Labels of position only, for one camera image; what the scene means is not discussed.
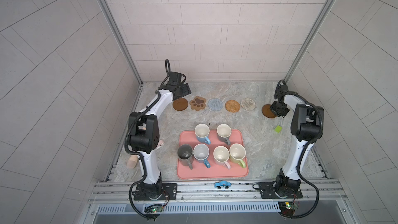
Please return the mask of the multicolour knitted round coaster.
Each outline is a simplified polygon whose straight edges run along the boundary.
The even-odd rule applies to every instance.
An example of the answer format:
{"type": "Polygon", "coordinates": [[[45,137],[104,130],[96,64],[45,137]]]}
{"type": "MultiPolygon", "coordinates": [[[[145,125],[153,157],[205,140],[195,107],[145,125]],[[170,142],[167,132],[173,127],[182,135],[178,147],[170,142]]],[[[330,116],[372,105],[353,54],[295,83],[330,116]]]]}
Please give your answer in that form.
{"type": "Polygon", "coordinates": [[[244,110],[247,110],[247,111],[252,111],[252,110],[254,110],[254,109],[256,108],[256,103],[255,103],[255,101],[254,101],[253,99],[251,99],[251,98],[244,98],[244,99],[242,99],[241,102],[240,102],[240,104],[241,104],[241,107],[242,107],[244,110]]]}

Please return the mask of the blue knitted round coaster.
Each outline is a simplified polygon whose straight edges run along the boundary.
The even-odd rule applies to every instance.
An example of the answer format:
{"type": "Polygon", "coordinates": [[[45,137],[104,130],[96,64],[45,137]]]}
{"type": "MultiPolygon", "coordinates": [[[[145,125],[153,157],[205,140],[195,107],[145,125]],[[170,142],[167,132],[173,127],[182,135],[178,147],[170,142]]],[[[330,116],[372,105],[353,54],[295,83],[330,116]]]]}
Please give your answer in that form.
{"type": "Polygon", "coordinates": [[[212,111],[220,111],[223,109],[223,102],[220,99],[210,99],[208,101],[208,107],[212,110],[212,111]]]}

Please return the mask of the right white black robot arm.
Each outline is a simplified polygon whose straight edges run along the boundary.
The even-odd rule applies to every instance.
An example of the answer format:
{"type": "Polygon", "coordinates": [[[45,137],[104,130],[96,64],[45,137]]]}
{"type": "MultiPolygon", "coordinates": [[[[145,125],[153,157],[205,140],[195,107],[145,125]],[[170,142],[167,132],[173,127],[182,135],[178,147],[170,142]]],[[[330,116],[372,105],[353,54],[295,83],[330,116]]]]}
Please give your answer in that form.
{"type": "Polygon", "coordinates": [[[311,214],[319,202],[319,189],[302,175],[302,166],[308,156],[308,152],[322,137],[324,127],[324,109],[309,102],[299,93],[290,91],[285,80],[281,79],[275,89],[275,101],[270,106],[271,113],[277,117],[285,117],[293,110],[291,122],[291,134],[293,145],[285,165],[280,169],[274,184],[275,193],[282,188],[299,191],[301,182],[305,182],[316,191],[316,199],[313,206],[307,212],[299,215],[287,215],[280,213],[282,217],[300,219],[311,214]]]}

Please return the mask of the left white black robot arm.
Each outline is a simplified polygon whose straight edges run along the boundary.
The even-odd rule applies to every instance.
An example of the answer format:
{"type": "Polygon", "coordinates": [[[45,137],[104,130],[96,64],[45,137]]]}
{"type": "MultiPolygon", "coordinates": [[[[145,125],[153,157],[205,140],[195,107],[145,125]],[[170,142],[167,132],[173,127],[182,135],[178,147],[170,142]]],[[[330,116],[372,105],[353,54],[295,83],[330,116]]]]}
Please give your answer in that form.
{"type": "Polygon", "coordinates": [[[141,111],[130,113],[124,149],[138,156],[142,179],[135,184],[140,197],[156,200],[162,195],[162,178],[155,152],[160,140],[158,117],[170,103],[191,94],[185,81],[184,74],[168,72],[150,103],[141,111]]]}

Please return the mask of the brown wooden round coaster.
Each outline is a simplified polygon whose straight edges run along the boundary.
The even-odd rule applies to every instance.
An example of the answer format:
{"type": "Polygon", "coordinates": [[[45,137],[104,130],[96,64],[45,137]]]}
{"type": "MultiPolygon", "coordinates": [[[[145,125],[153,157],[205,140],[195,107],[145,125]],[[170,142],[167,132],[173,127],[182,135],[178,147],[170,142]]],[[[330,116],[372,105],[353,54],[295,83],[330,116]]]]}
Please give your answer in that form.
{"type": "Polygon", "coordinates": [[[262,112],[262,114],[263,114],[265,117],[267,117],[267,118],[269,118],[269,119],[273,119],[273,118],[276,118],[276,117],[277,117],[277,115],[274,114],[274,113],[272,112],[272,110],[271,110],[271,105],[270,105],[270,104],[265,104],[265,105],[262,107],[261,112],[262,112]]]}
{"type": "Polygon", "coordinates": [[[176,111],[184,111],[189,103],[185,98],[179,98],[173,102],[173,109],[176,111]]]}

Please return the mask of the woven rattan round coaster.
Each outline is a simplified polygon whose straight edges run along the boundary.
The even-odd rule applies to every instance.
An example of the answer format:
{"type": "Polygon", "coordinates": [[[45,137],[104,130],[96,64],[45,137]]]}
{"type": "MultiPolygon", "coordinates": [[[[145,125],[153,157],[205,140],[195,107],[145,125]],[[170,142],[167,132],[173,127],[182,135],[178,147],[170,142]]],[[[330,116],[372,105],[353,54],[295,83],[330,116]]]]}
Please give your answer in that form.
{"type": "Polygon", "coordinates": [[[240,103],[236,100],[228,100],[225,103],[225,108],[230,113],[237,113],[240,110],[240,103]]]}

